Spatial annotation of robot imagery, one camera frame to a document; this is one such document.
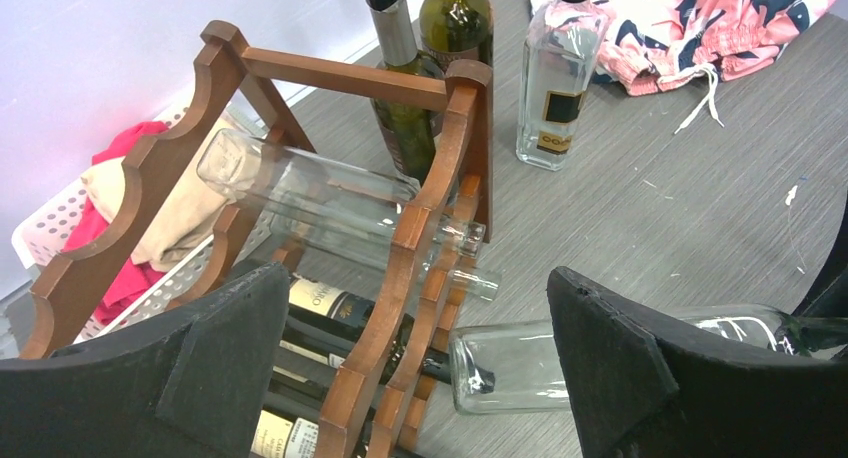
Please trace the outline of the clear bottle with dark cap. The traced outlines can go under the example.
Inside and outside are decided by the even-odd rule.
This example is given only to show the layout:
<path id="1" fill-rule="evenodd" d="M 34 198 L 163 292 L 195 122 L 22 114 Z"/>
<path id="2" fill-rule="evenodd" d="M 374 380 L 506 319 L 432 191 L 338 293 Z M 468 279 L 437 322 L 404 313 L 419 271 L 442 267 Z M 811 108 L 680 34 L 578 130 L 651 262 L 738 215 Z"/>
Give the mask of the clear bottle with dark cap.
<path id="1" fill-rule="evenodd" d="M 549 171 L 564 167 L 610 19 L 591 0 L 550 0 L 524 42 L 516 156 Z"/>

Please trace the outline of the small clear glass bottle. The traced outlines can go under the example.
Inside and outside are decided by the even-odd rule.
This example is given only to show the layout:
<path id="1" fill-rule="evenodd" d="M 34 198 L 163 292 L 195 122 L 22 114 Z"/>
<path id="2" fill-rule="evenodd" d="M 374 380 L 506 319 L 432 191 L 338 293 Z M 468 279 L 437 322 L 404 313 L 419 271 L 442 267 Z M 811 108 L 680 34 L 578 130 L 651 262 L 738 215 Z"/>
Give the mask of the small clear glass bottle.
<path id="1" fill-rule="evenodd" d="M 793 316 L 762 304 L 664 312 L 723 338 L 787 355 L 830 359 L 847 345 L 844 317 Z M 453 403 L 460 414 L 540 413 L 570 407 L 548 320 L 457 328 L 448 350 Z"/>

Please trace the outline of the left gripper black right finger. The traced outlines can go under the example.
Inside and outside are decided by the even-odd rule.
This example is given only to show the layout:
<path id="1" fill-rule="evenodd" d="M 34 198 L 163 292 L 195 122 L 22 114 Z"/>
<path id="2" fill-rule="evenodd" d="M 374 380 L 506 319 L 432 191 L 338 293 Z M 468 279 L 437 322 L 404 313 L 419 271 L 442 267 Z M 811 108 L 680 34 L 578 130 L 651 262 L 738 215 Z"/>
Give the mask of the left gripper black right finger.
<path id="1" fill-rule="evenodd" d="M 547 297 L 586 457 L 843 457 L 847 365 L 706 332 L 566 267 Z"/>

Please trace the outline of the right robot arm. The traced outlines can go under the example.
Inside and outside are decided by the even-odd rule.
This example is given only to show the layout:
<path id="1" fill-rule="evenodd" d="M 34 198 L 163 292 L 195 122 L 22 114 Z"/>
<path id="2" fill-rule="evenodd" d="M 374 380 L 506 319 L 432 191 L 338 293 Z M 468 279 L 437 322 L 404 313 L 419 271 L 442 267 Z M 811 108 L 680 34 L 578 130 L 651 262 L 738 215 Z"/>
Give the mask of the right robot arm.
<path id="1" fill-rule="evenodd" d="M 831 251 L 794 316 L 815 318 L 847 317 L 847 208 Z"/>

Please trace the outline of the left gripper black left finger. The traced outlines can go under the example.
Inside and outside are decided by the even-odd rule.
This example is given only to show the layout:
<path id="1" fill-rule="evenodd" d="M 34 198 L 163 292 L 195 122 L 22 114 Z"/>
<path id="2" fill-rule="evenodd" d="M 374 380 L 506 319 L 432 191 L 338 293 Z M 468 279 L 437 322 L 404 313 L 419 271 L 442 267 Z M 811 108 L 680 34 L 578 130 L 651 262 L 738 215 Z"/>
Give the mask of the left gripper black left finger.
<path id="1" fill-rule="evenodd" d="M 288 312 L 268 263 L 189 304 L 1 364 L 5 457 L 245 457 Z"/>

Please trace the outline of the dark bottle white label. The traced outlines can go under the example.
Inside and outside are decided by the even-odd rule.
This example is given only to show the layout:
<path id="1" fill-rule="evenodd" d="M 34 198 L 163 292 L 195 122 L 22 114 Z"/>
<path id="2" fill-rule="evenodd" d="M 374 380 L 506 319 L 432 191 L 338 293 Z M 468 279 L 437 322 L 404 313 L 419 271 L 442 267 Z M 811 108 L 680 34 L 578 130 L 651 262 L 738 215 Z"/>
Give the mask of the dark bottle white label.
<path id="1" fill-rule="evenodd" d="M 266 263 L 246 259 L 236 264 L 226 282 Z M 375 302 L 289 272 L 289 312 L 280 347 L 333 368 L 339 368 L 359 341 Z M 395 373 L 406 352 L 414 318 L 405 314 L 390 347 L 380 383 Z M 421 373 L 451 384 L 450 357 L 432 347 L 425 352 Z"/>

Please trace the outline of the dark bottle cream label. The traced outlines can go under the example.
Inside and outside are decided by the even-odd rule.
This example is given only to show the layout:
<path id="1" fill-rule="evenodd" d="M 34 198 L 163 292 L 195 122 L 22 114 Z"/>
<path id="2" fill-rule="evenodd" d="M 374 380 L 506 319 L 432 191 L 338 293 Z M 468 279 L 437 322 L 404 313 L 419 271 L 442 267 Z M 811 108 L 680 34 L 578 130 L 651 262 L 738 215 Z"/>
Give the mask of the dark bottle cream label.
<path id="1" fill-rule="evenodd" d="M 251 452 L 261 457 L 315 457 L 327 393 L 317 382 L 274 367 Z"/>

